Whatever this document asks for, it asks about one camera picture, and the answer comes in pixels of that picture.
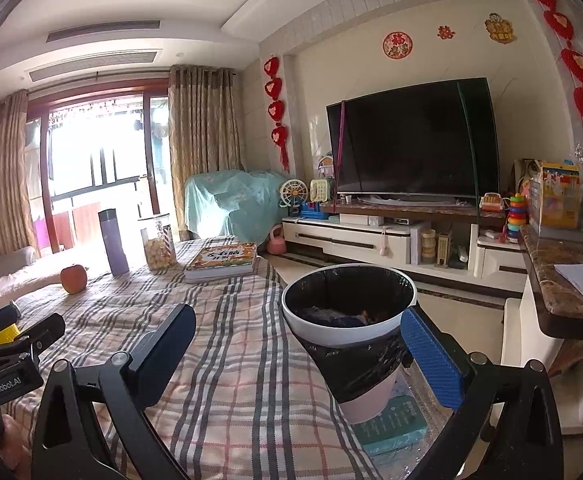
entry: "plastic jar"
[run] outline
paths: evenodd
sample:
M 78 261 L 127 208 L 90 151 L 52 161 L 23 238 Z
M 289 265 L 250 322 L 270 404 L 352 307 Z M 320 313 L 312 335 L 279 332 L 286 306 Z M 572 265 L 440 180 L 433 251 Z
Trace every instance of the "plastic jar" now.
M 422 258 L 421 262 L 424 264 L 436 263 L 436 231 L 433 229 L 425 229 L 421 232 L 422 237 Z
M 141 218 L 138 222 L 149 269 L 165 269 L 174 265 L 175 247 L 169 213 Z

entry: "teal box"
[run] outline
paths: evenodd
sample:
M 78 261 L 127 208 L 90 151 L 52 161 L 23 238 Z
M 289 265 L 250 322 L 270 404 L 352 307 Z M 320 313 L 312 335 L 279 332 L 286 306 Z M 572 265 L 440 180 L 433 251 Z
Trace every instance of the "teal box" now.
M 414 397 L 389 399 L 380 415 L 354 424 L 353 433 L 369 456 L 376 456 L 419 442 L 427 432 L 427 422 Z

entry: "ceiling vent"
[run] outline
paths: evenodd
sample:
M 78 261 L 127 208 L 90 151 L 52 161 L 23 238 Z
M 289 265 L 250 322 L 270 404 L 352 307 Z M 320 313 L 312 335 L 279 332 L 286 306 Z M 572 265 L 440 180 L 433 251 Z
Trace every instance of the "ceiling vent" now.
M 126 65 L 135 63 L 153 63 L 158 55 L 157 50 L 128 50 L 125 52 L 110 52 L 109 54 L 98 54 L 96 56 L 78 57 L 44 66 L 36 70 L 31 70 L 29 76 L 32 82 L 41 81 L 49 77 L 86 70 L 89 68 L 100 68 L 102 66 Z
M 133 20 L 130 22 L 96 23 L 95 25 L 83 25 L 82 27 L 64 28 L 56 32 L 50 32 L 46 43 L 57 40 L 66 40 L 85 34 L 97 32 L 114 32 L 117 30 L 142 30 L 147 28 L 160 28 L 160 20 Z

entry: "metal screw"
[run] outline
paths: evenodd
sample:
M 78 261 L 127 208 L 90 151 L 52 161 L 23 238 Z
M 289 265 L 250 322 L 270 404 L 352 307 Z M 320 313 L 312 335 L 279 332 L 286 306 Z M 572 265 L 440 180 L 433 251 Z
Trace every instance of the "metal screw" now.
M 531 361 L 529 361 L 529 367 L 532 370 L 534 370 L 535 372 L 543 372 L 543 371 L 545 371 L 545 367 L 537 359 L 532 359 Z
M 486 365 L 487 364 L 487 356 L 482 352 L 472 352 L 469 355 L 471 362 L 475 365 Z
M 115 366 L 122 366 L 127 362 L 127 352 L 116 352 L 111 356 L 111 363 Z
M 66 361 L 61 359 L 60 361 L 56 361 L 56 364 L 53 365 L 53 371 L 61 372 L 66 368 Z

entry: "television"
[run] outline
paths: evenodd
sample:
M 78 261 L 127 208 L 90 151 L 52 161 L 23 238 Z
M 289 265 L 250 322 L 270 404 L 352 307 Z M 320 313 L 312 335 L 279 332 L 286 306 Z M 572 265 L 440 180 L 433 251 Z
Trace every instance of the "television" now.
M 327 107 L 336 162 L 341 109 L 341 103 Z M 487 79 L 428 83 L 345 101 L 337 172 L 338 193 L 472 198 L 498 192 Z

